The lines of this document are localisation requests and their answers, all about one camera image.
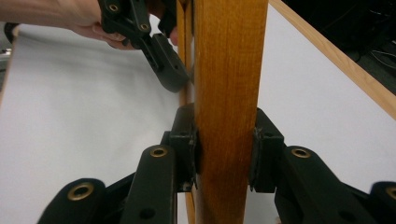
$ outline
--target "wooden post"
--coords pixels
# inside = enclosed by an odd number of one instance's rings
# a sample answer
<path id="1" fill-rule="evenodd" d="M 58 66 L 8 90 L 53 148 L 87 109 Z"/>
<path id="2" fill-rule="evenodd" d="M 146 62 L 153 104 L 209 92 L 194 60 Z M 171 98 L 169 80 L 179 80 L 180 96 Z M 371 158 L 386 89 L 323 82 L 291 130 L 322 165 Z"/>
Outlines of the wooden post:
<path id="1" fill-rule="evenodd" d="M 256 118 L 265 0 L 196 0 L 195 117 L 203 152 L 197 224 L 243 223 Z"/>

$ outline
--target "black bracket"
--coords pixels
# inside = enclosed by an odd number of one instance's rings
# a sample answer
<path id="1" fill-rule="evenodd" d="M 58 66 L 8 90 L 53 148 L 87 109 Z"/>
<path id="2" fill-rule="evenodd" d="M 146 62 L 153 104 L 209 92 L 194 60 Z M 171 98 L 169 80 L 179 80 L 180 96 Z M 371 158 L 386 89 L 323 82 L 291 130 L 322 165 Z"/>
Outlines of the black bracket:
<path id="1" fill-rule="evenodd" d="M 125 36 L 123 43 L 130 43 L 135 49 L 143 51 L 161 84 L 169 91 L 180 91 L 189 81 L 186 67 L 163 34 L 150 36 L 151 26 L 145 1 L 99 0 L 99 6 L 103 29 L 110 34 Z M 176 17 L 172 16 L 171 11 L 168 8 L 165 12 L 160 29 L 169 30 L 170 26 L 176 24 Z"/>
<path id="2" fill-rule="evenodd" d="M 176 223 L 177 193 L 191 191 L 199 146 L 193 105 L 182 106 L 172 131 L 143 151 L 134 174 L 107 188 L 91 178 L 66 185 L 38 224 Z"/>
<path id="3" fill-rule="evenodd" d="M 282 223 L 396 223 L 396 182 L 378 182 L 370 194 L 342 183 L 312 150 L 286 147 L 259 109 L 249 184 L 276 193 Z"/>
<path id="4" fill-rule="evenodd" d="M 282 223 L 396 223 L 396 182 L 375 183 L 370 194 L 353 189 L 312 150 L 286 147 L 260 109 L 253 138 L 249 185 L 275 193 Z M 191 191 L 199 149 L 193 105 L 182 106 L 172 131 L 143 152 L 135 174 L 107 188 L 95 179 L 70 183 L 38 223 L 176 223 L 176 195 Z"/>

